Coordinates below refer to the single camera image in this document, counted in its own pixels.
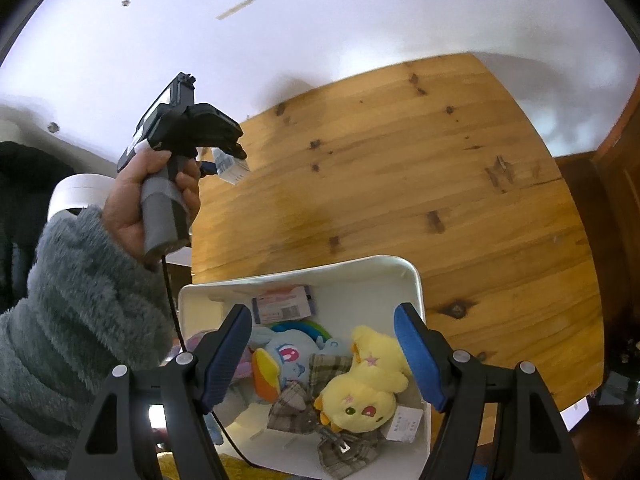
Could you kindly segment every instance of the fabric tag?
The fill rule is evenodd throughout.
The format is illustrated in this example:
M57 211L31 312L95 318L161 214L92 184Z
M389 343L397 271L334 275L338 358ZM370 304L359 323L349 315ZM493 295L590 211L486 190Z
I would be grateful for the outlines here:
M394 417L380 428L382 435L387 440L413 442L423 414L424 410L420 408L398 405Z

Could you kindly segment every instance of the white plastic bin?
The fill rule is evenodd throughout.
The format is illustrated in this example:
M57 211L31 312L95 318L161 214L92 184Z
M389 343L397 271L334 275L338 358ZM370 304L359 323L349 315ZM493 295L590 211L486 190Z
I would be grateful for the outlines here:
M286 285L311 286L317 310L311 319L334 337L349 340L351 330L360 324L394 335L394 309L403 301L410 301L424 319L417 269L396 256L370 256L310 269L185 286L178 298L182 332L188 338L201 330L216 329L235 303L250 307L252 298L258 294ZM399 402L420 406L420 395L413 381L399 396ZM252 404L226 428L239 449L261 466L330 480L318 462L319 435L267 430L269 408L270 405ZM430 449L429 408L425 404L425 416L413 443L381 442L378 459L349 478L417 479ZM218 451L236 455L228 443Z

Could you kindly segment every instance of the wooden table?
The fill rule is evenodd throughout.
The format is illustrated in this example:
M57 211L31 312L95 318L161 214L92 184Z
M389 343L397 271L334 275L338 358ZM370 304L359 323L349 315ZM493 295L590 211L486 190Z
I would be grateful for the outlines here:
M474 56L338 81L242 129L251 174L201 184L194 282L402 256L420 271L427 324L454 348L533 361L561 409L600 384L580 217L540 136Z

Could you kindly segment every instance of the fuzzy gray sleeve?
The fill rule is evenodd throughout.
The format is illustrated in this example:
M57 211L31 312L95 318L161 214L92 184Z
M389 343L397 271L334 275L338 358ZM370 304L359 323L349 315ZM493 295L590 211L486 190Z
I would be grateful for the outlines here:
M114 243L99 209L54 218L28 296L0 316L0 424L30 465L66 468L110 370L158 366L172 334L162 276Z

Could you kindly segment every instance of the plaid fabric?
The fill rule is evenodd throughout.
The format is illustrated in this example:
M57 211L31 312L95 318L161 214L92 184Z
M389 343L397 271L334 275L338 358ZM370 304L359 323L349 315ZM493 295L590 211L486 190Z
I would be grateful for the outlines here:
M347 478L373 462L380 454L378 443L383 438L378 430L369 433L341 431L340 436L351 447L346 453L325 438L318 445L320 464L335 480Z
M267 428L287 433L313 433L313 429L306 424L307 407L311 402L311 397L302 384L296 381L287 383L269 410Z
M351 369L352 357L312 354L309 357L309 394L312 399L320 395L329 381Z

